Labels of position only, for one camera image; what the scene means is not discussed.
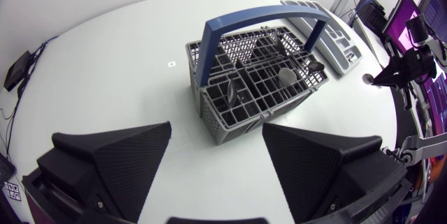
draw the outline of sticker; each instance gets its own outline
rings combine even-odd
[[[22,201],[19,192],[19,186],[9,182],[5,182],[5,189],[8,191],[7,196],[13,200]]]

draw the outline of gray plastic tray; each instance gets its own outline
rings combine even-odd
[[[330,16],[327,10],[315,1],[281,0],[281,3],[316,8]],[[288,20],[305,36],[309,36],[316,23],[315,19],[302,17],[288,18]],[[316,48],[340,75],[347,74],[363,58],[349,35],[334,19],[328,22],[325,31],[316,44]]]

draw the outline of utensil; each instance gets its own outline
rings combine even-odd
[[[234,104],[236,103],[236,98],[237,98],[237,89],[233,80],[230,80],[230,82],[228,83],[228,95],[227,95],[229,108],[233,108]]]
[[[307,65],[307,68],[309,69],[308,75],[311,75],[312,73],[315,73],[317,71],[324,70],[324,65],[320,63],[319,61],[313,61],[310,62],[310,64]]]
[[[296,74],[289,68],[281,68],[278,78],[283,87],[287,87],[297,81]]]

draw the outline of computer screen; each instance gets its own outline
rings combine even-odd
[[[419,14],[419,8],[413,0],[399,0],[385,25],[383,33],[392,38],[401,53],[413,47],[405,22]]]

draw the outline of dishwasher cutlery basket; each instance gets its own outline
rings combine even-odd
[[[317,19],[305,44],[286,27],[223,35],[288,17]],[[311,52],[328,20],[325,13],[309,7],[251,8],[207,21],[202,40],[186,44],[196,108],[216,144],[292,110],[328,81],[324,71],[308,75],[307,68],[316,60]],[[291,69],[297,81],[282,85],[278,78],[281,68]],[[237,90],[232,107],[228,104],[230,80]]]

